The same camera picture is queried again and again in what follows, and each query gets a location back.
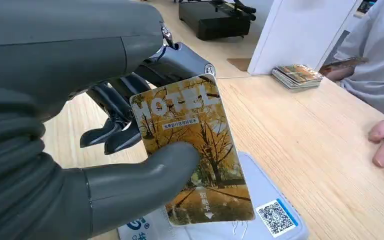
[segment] qr code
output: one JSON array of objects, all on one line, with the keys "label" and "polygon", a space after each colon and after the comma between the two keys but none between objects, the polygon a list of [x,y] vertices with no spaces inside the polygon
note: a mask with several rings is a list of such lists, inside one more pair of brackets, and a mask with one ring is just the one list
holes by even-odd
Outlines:
[{"label": "qr code", "polygon": [[275,238],[296,227],[279,200],[259,206],[256,211]]}]

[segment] stack of cards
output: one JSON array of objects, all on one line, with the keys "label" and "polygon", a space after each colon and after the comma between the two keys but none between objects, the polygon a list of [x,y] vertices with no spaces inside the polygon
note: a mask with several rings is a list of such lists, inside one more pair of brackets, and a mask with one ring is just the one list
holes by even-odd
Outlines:
[{"label": "stack of cards", "polygon": [[278,66],[272,71],[273,76],[290,90],[317,88],[323,75],[303,64]]},{"label": "stack of cards", "polygon": [[254,209],[213,75],[178,81],[130,98],[146,152],[192,144],[202,159],[165,206],[172,225],[248,221]]}]

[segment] wooden table surface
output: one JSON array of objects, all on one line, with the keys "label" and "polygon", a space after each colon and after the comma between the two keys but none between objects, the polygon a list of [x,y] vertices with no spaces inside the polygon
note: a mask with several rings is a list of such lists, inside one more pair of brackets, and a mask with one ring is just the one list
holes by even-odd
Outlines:
[{"label": "wooden table surface", "polygon": [[[302,215],[310,239],[384,240],[384,170],[371,163],[367,141],[384,119],[331,81],[291,93],[271,76],[218,79],[239,151],[258,160]],[[104,146],[79,148],[82,133],[100,127],[105,114],[82,94],[46,123],[46,151],[63,167],[137,163],[142,142],[104,156]],[[116,240],[111,231],[94,240]]]}]

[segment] white panel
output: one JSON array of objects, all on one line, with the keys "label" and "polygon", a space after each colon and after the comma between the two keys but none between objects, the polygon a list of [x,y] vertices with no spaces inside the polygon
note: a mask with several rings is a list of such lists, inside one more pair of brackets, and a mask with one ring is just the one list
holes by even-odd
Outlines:
[{"label": "white panel", "polygon": [[317,69],[361,0],[274,0],[248,71],[269,74],[277,65]]}]

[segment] robotic hand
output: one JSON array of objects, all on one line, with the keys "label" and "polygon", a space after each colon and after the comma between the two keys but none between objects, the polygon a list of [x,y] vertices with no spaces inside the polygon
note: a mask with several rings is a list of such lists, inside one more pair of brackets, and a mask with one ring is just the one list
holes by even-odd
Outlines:
[{"label": "robotic hand", "polygon": [[134,124],[127,138],[108,131],[129,121],[120,118],[129,115],[126,95],[145,86],[140,79],[149,74],[159,76],[156,85],[195,74],[155,71],[164,68],[160,51],[186,48],[172,42],[161,48],[162,24],[152,6],[131,1],[0,0],[0,240],[90,238],[151,212],[182,189],[200,159],[187,143],[168,145],[139,164],[62,169],[42,152],[40,139],[42,122],[87,91],[109,120],[85,133],[82,146],[106,142],[110,154],[136,143]]}]

